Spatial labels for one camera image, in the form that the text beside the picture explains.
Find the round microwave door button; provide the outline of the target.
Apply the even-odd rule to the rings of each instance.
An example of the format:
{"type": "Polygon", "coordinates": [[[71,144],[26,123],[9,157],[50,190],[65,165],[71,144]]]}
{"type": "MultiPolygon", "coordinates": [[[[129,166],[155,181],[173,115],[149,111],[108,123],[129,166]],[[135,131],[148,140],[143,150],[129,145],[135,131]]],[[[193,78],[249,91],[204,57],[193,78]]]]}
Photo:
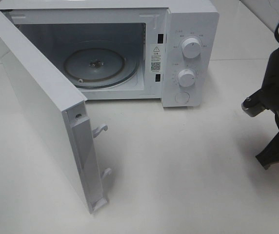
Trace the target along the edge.
{"type": "Polygon", "coordinates": [[[190,99],[190,95],[187,92],[179,92],[175,95],[175,101],[179,104],[187,104],[190,99]]]}

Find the white microwave knob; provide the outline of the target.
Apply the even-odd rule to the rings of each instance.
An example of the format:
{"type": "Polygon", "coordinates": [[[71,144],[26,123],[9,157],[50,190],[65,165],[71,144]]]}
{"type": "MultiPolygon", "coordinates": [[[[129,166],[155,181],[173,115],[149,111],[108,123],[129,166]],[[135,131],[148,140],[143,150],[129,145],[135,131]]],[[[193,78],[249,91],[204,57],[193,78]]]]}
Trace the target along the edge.
{"type": "Polygon", "coordinates": [[[202,43],[197,37],[189,37],[182,41],[182,54],[187,59],[194,59],[201,53],[202,43]]]}
{"type": "Polygon", "coordinates": [[[185,69],[178,73],[178,82],[181,87],[190,87],[195,83],[196,73],[194,70],[185,69]]]}

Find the white microwave door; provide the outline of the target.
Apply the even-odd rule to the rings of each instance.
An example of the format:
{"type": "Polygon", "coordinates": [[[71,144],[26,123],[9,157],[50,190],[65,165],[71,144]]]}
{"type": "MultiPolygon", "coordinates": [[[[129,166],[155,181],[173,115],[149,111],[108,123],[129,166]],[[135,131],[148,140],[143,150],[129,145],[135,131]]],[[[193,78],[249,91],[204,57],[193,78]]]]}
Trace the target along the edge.
{"type": "Polygon", "coordinates": [[[108,129],[92,129],[86,97],[0,12],[0,60],[32,127],[47,146],[90,213],[104,206],[94,138],[108,129]]]}

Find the white microwave oven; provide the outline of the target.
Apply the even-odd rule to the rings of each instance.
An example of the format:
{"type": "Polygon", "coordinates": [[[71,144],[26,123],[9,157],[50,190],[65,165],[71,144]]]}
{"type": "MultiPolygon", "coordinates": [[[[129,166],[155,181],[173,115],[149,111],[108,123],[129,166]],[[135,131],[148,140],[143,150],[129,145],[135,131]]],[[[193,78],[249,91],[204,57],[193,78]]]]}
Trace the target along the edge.
{"type": "Polygon", "coordinates": [[[126,81],[83,89],[86,100],[159,99],[164,107],[198,106],[215,39],[219,13],[209,0],[2,0],[0,12],[67,78],[63,64],[74,52],[107,48],[139,61],[126,81]],[[181,43],[197,37],[196,58],[181,43]],[[195,83],[181,87],[178,73],[194,70],[195,83]],[[187,104],[175,95],[187,92],[187,104]]]}

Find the glass microwave turntable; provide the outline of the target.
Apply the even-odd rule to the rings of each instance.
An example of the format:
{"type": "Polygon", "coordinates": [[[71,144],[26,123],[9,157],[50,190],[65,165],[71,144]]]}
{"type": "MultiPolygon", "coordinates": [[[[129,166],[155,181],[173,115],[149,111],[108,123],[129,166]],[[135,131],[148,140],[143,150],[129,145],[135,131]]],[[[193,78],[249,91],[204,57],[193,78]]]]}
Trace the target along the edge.
{"type": "Polygon", "coordinates": [[[82,49],[64,62],[67,78],[83,89],[100,89],[128,80],[138,69],[139,61],[107,48],[82,49]]]}

